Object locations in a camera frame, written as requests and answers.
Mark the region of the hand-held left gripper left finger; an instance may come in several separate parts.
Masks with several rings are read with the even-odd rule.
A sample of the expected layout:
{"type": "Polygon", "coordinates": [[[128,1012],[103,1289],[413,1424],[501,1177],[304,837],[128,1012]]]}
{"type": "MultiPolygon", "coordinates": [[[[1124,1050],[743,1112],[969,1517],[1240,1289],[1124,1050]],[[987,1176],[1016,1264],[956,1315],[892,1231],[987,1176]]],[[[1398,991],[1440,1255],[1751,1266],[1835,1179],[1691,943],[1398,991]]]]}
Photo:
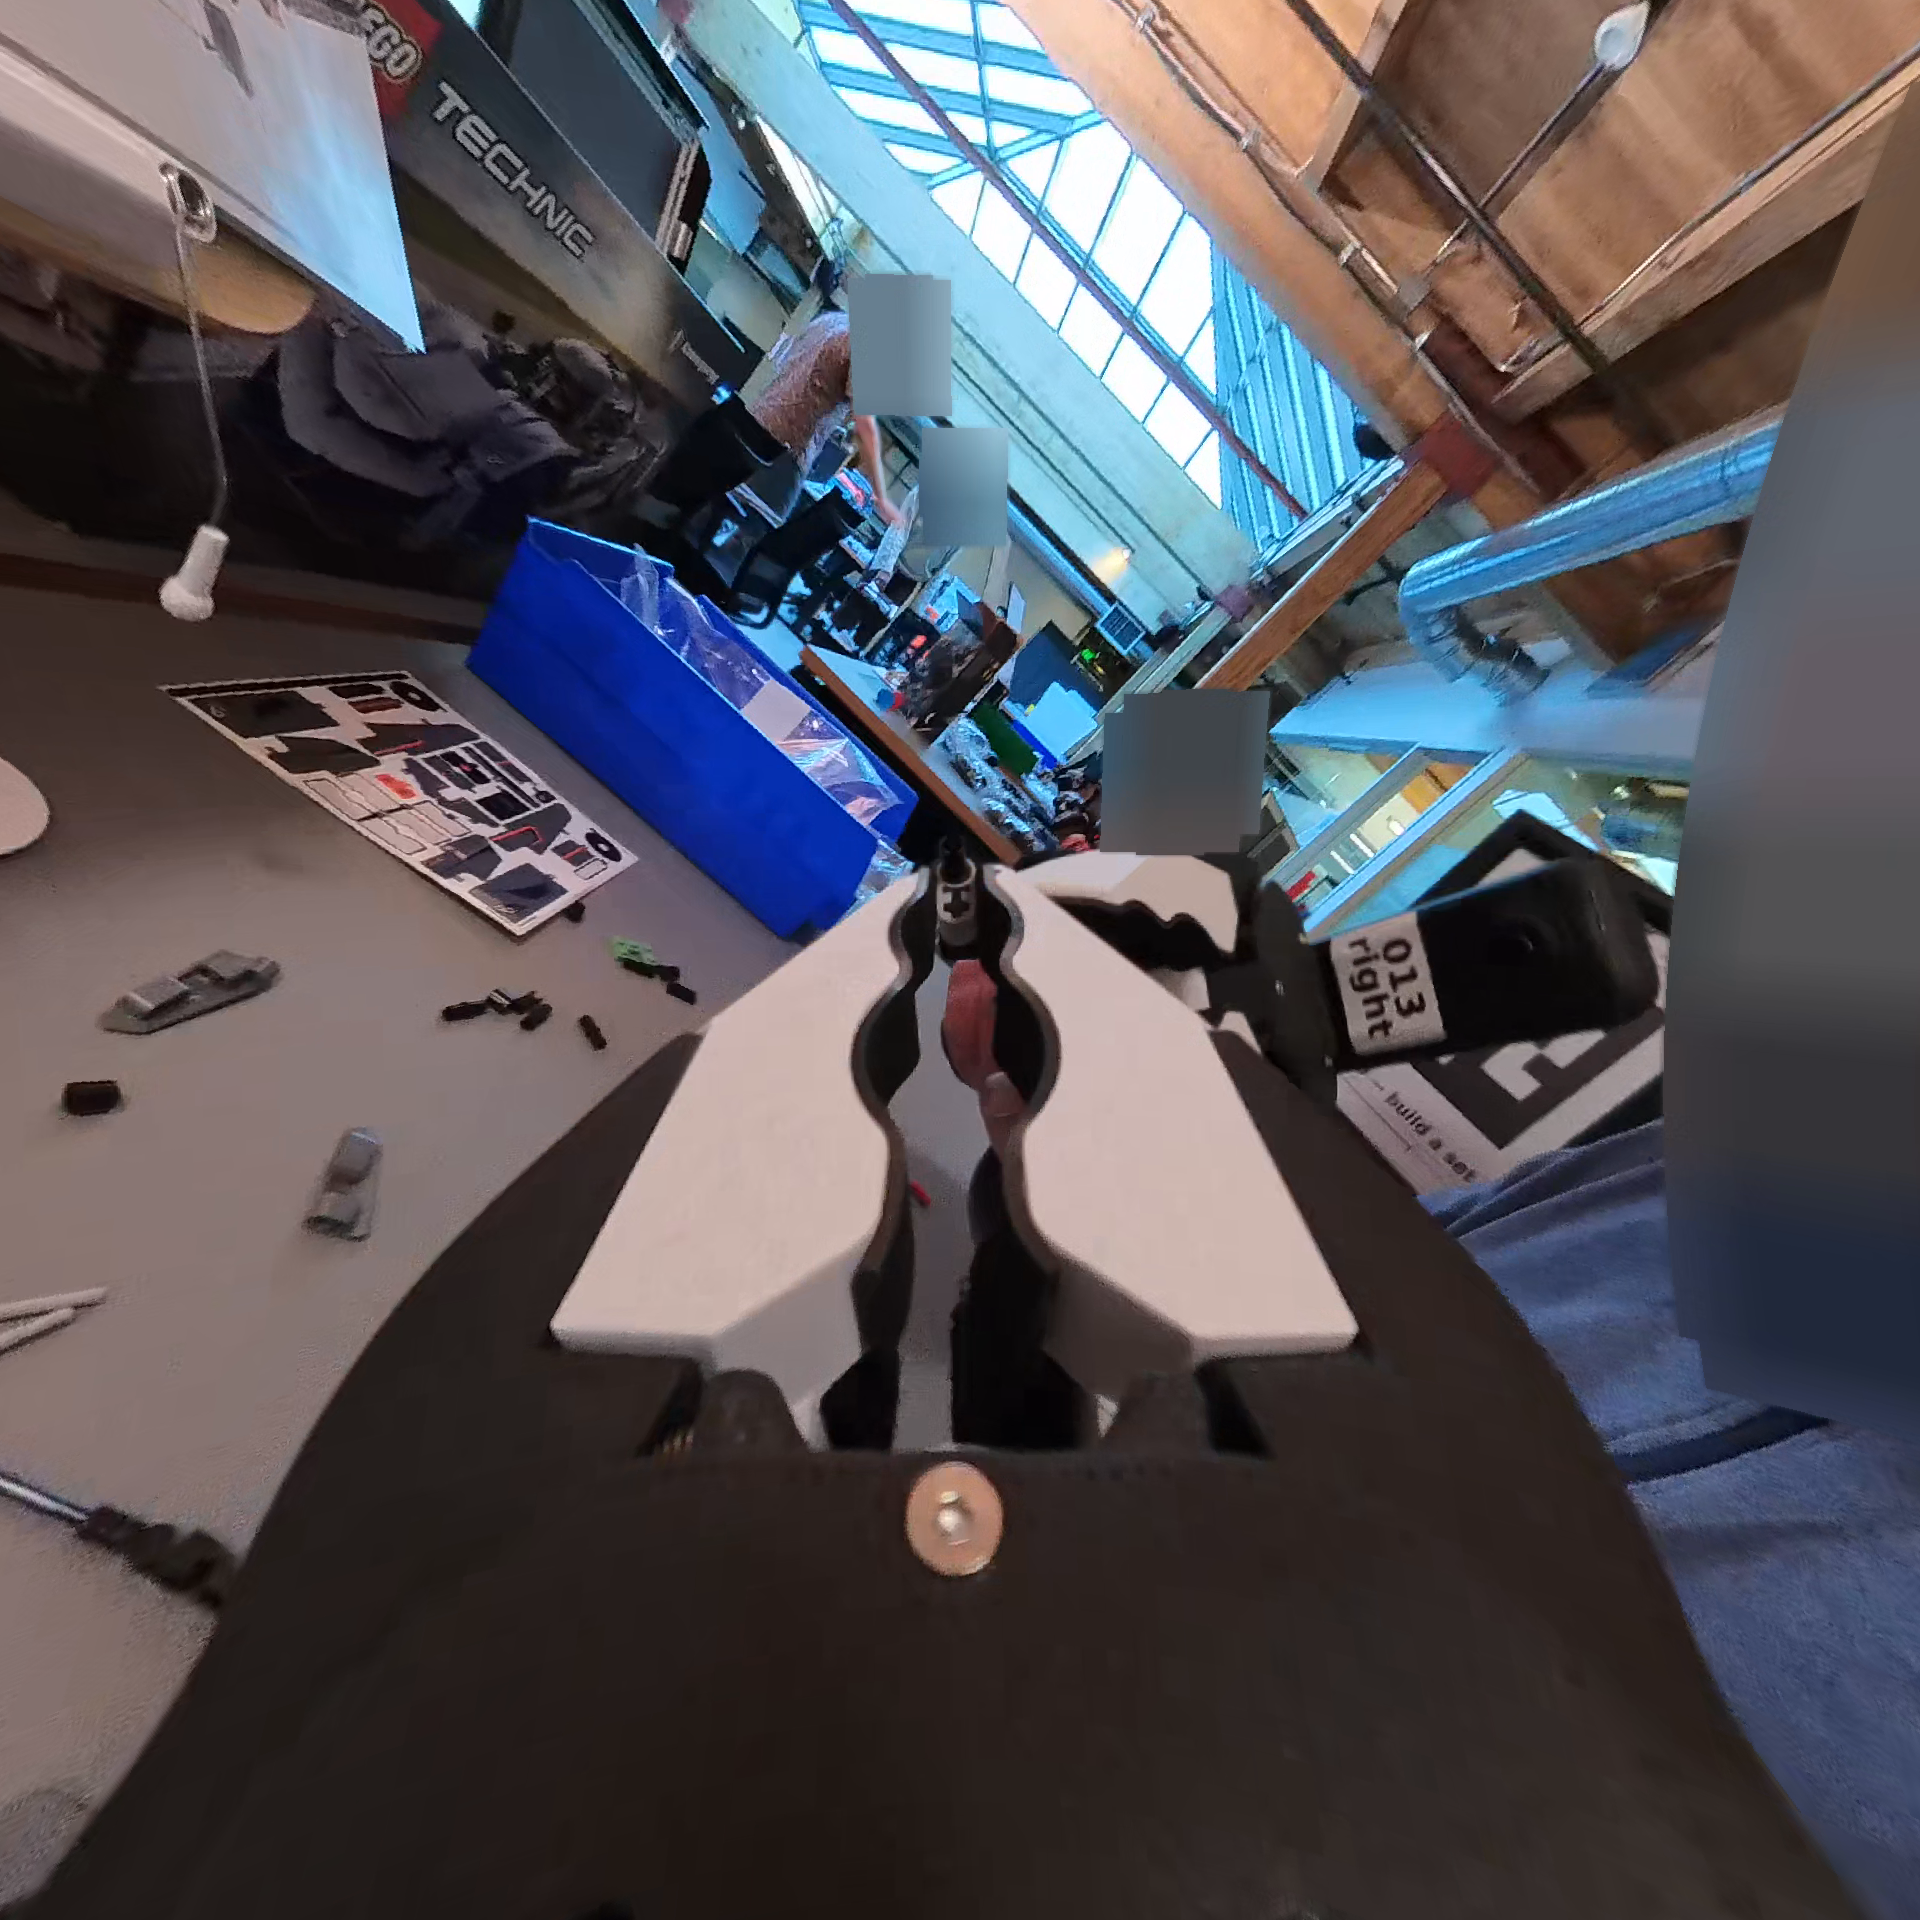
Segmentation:
{"type": "Polygon", "coordinates": [[[920,1060],[931,875],[893,881],[702,1026],[549,1330],[767,1376],[809,1437],[896,1443],[912,1296],[888,1104],[920,1060]]]}

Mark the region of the metal ventilation duct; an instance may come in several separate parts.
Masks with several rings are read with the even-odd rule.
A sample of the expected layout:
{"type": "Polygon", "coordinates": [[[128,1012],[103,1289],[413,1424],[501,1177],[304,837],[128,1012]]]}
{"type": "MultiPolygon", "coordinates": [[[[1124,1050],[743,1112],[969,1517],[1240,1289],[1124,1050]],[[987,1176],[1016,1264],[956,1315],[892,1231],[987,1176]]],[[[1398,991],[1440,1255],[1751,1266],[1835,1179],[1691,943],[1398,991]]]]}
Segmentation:
{"type": "Polygon", "coordinates": [[[1480,683],[1500,704],[1527,700],[1547,673],[1516,642],[1480,635],[1465,605],[1751,520],[1784,417],[1781,403],[1510,528],[1417,562],[1398,585],[1407,645],[1447,681],[1480,683]]]}

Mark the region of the flat grey lego piece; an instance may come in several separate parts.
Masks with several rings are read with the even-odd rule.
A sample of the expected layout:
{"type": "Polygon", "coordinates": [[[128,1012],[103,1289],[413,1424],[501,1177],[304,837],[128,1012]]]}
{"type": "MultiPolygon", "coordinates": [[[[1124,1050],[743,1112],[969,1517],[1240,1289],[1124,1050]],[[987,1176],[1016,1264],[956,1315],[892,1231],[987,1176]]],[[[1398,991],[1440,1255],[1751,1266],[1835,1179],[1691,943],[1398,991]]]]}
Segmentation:
{"type": "Polygon", "coordinates": [[[99,1015],[103,1033],[148,1039],[189,1024],[270,992],[280,980],[280,962],[220,948],[169,976],[151,979],[99,1015]]]}

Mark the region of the black metal tool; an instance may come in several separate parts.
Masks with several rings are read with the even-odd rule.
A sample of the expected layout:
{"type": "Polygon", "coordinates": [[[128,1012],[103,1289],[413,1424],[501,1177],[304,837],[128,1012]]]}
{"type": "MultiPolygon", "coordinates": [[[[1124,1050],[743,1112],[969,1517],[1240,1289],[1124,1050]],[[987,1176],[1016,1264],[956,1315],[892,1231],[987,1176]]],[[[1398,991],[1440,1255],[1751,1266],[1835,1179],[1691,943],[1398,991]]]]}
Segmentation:
{"type": "Polygon", "coordinates": [[[238,1556],[201,1528],[151,1520],[112,1505],[77,1505],[11,1473],[3,1473],[3,1500],[62,1525],[72,1541],[213,1613],[228,1599],[238,1556]]]}

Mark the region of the printed marker sheet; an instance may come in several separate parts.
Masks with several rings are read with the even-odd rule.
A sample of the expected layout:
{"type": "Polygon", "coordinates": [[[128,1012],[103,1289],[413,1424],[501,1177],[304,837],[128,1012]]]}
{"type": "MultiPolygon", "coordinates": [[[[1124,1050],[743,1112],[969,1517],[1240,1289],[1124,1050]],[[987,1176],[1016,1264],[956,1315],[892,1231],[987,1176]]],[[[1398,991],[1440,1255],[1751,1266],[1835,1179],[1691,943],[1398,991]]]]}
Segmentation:
{"type": "Polygon", "coordinates": [[[1487,1185],[1661,1115],[1663,1004],[1604,1031],[1351,1073],[1336,1109],[1414,1194],[1487,1185]]]}

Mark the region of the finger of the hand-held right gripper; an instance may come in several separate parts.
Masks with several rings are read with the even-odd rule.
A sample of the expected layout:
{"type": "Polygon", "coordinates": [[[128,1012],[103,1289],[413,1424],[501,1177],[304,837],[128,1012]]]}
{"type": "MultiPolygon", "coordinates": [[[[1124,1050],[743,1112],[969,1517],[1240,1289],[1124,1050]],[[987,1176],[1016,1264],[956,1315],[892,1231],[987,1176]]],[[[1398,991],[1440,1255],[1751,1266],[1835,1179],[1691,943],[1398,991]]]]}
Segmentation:
{"type": "Polygon", "coordinates": [[[1277,984],[1259,962],[1172,970],[1167,991],[1213,1029],[1230,1029],[1243,1041],[1275,1035],[1277,984]]]}
{"type": "Polygon", "coordinates": [[[1031,884],[1145,972],[1222,970],[1240,945],[1233,877],[1198,856],[1068,853],[1031,884]]]}

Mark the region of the lego instruction booklet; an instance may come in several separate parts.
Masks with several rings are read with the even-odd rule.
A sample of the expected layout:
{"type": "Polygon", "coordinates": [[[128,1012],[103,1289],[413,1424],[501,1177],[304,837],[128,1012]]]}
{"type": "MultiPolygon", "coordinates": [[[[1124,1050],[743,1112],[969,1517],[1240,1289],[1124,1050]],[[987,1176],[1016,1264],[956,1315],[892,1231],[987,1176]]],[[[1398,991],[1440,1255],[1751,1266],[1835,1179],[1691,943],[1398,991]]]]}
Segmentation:
{"type": "Polygon", "coordinates": [[[348,5],[4,2],[3,208],[211,212],[421,349],[367,41],[348,5]]]}

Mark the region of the person's right hand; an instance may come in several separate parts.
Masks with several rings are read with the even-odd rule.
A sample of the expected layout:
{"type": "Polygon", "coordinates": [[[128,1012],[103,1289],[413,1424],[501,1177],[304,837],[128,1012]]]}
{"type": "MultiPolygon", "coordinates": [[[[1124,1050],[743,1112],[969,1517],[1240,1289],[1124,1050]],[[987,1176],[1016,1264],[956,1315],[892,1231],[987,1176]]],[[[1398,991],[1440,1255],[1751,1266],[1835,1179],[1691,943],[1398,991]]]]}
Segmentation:
{"type": "Polygon", "coordinates": [[[950,965],[942,1019],[943,1059],[974,1092],[990,1149],[1000,1157],[1024,1117],[1024,1096],[993,1050],[996,1005],[996,980],[977,960],[950,965]]]}

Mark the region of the skylight window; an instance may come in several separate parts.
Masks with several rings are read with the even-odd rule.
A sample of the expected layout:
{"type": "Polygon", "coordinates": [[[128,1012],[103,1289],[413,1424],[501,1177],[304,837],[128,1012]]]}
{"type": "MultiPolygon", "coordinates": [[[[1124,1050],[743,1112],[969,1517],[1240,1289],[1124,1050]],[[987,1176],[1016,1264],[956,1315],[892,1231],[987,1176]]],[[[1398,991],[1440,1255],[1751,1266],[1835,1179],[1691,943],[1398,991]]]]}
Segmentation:
{"type": "Polygon", "coordinates": [[[798,16],[838,103],[1215,505],[1304,516],[1219,403],[1209,233],[1009,5],[798,16]]]}

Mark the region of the lego sticker sheet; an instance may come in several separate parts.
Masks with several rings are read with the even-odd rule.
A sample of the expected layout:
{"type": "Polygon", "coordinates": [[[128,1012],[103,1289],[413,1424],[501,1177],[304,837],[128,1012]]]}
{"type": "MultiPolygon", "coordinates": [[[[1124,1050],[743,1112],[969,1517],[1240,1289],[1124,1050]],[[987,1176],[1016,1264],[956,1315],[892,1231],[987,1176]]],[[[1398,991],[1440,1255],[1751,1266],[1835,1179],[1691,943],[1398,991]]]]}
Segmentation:
{"type": "Polygon", "coordinates": [[[576,917],[633,853],[406,673],[159,688],[488,925],[576,917]]]}

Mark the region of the grey lego beam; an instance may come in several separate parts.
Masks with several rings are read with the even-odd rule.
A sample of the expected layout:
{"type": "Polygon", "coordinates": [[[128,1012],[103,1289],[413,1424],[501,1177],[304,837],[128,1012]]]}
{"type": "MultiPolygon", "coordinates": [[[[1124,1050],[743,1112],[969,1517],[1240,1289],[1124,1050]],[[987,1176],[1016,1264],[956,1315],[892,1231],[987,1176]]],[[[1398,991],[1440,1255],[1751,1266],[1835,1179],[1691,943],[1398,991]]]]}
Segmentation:
{"type": "Polygon", "coordinates": [[[352,1127],[333,1145],[304,1213],[304,1231],[335,1242],[366,1242],[377,1212],[384,1145],[352,1127]]]}

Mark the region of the blue plastic bin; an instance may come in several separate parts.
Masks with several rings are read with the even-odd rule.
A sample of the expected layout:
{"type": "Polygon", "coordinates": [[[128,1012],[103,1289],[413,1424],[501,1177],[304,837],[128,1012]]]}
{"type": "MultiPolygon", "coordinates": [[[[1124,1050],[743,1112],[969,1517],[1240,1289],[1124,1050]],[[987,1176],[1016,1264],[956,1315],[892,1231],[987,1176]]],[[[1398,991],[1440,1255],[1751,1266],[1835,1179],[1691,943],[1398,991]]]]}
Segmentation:
{"type": "Polygon", "coordinates": [[[827,931],[900,837],[853,821],[624,611],[630,555],[531,520],[469,669],[771,933],[827,931]]]}

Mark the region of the pile of clear plastic bags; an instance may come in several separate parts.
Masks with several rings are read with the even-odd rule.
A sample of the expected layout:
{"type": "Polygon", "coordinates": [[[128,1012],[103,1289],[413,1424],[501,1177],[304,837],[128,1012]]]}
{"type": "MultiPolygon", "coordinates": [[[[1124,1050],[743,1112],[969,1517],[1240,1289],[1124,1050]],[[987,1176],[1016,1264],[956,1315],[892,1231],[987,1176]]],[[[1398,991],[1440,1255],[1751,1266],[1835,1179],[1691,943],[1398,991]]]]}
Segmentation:
{"type": "Polygon", "coordinates": [[[635,547],[615,591],[624,611],[853,821],[893,844],[913,802],[838,721],[809,700],[719,609],[635,547]]]}

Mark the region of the black office chair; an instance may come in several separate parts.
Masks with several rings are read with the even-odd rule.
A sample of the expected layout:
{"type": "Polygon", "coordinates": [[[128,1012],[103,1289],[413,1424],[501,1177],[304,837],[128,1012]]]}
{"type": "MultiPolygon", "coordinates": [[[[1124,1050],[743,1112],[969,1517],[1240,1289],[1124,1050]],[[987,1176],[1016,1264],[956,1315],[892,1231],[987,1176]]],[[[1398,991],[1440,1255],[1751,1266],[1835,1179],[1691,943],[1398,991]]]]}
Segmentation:
{"type": "Polygon", "coordinates": [[[723,391],[643,485],[638,527],[638,549],[683,588],[743,627],[764,627],[847,521],[832,499],[803,505],[791,451],[723,391]]]}

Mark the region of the dark lego set box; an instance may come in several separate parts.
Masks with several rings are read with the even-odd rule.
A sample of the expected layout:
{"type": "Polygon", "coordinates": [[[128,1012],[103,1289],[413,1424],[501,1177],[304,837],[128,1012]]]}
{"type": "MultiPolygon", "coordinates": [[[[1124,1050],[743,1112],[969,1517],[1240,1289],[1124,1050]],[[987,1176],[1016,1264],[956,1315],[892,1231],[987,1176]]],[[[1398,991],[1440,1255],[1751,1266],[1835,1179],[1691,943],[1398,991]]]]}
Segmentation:
{"type": "Polygon", "coordinates": [[[633,212],[457,5],[348,5],[367,41],[421,349],[317,304],[277,338],[156,329],[92,404],[76,488],[28,485],[76,533],[349,570],[478,555],[531,516],[629,509],[734,352],[680,274],[702,192],[683,101],[633,212]]]}

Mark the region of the wooden background desk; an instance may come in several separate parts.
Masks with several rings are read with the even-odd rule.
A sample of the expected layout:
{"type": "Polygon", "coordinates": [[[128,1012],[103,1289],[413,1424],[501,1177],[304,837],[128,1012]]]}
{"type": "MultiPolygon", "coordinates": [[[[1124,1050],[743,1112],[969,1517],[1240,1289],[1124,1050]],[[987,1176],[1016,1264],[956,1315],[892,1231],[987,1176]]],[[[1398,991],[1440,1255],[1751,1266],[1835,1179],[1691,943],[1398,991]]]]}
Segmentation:
{"type": "Polygon", "coordinates": [[[942,771],[918,733],[899,714],[875,706],[869,688],[872,674],[867,673],[861,661],[832,651],[820,653],[803,645],[798,679],[918,795],[902,831],[905,840],[913,844],[912,851],[926,853],[936,842],[953,837],[967,840],[977,858],[1013,868],[1024,861],[1020,847],[942,771]]]}

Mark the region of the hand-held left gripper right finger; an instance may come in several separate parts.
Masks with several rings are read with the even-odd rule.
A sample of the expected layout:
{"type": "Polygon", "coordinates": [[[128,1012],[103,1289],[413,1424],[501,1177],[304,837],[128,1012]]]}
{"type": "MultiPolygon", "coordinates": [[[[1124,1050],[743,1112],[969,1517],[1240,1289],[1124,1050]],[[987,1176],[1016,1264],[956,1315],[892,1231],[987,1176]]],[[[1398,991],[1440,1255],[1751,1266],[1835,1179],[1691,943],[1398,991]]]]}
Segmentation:
{"type": "Polygon", "coordinates": [[[976,1177],[977,1441],[1085,1443],[1096,1401],[1153,1381],[1222,1401],[1243,1378],[1359,1361],[1271,1131],[1308,1092],[1031,873],[980,881],[976,960],[1024,1096],[976,1177]]]}

